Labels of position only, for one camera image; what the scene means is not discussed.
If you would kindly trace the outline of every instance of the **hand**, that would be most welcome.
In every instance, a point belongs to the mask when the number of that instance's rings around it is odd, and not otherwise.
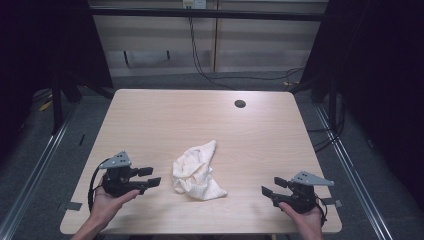
[[[314,207],[310,212],[299,214],[285,202],[280,202],[279,206],[293,219],[303,240],[324,239],[321,230],[321,212],[318,207]]]
[[[81,226],[72,239],[93,239],[97,233],[107,227],[122,206],[136,198],[140,190],[132,190],[119,198],[107,194],[103,187],[95,191],[90,217]]]

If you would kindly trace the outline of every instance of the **gray carpet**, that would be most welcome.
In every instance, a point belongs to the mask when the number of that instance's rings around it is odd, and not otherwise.
[[[219,76],[249,76],[259,78],[283,77],[282,72],[268,73],[226,73]],[[290,76],[290,83],[300,75]],[[285,91],[286,79],[216,79],[236,90]],[[199,74],[163,75],[152,77],[122,77],[114,79],[115,89],[120,88],[160,88],[160,89],[218,89],[229,88],[211,83]],[[110,100],[82,88],[82,101],[77,104],[66,134],[48,166],[38,189],[25,212],[13,239],[69,239],[60,233],[59,226],[64,212],[58,210],[60,203],[71,199],[79,180],[85,161],[91,151],[97,133],[107,112]],[[307,129],[322,129],[315,107],[310,100],[310,92],[295,95]],[[52,128],[52,109],[38,112],[35,103],[26,127],[23,129],[19,144],[10,155],[8,165],[0,171],[0,194],[2,220],[16,200],[19,190],[25,184],[28,173],[38,161],[50,138]],[[325,132],[311,132],[312,144],[327,139]],[[385,218],[394,239],[423,239],[424,217],[414,200],[392,175],[384,159],[376,149],[367,144],[366,134],[346,113],[346,123],[341,140],[347,148],[357,171],[364,180],[370,195]],[[346,177],[337,154],[329,145],[317,153],[318,160],[326,178],[336,182],[330,187],[332,196],[340,199],[344,206],[338,208],[343,223],[341,232],[326,235],[325,239],[378,239],[361,203]],[[106,239],[128,239],[128,236],[107,236]],[[297,234],[281,235],[278,239],[299,239]]]

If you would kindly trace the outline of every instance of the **crumpled towel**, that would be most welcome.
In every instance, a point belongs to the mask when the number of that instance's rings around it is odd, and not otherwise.
[[[227,195],[211,176],[209,166],[216,148],[212,140],[203,146],[189,148],[174,161],[172,179],[179,193],[187,193],[193,198],[210,200]]]

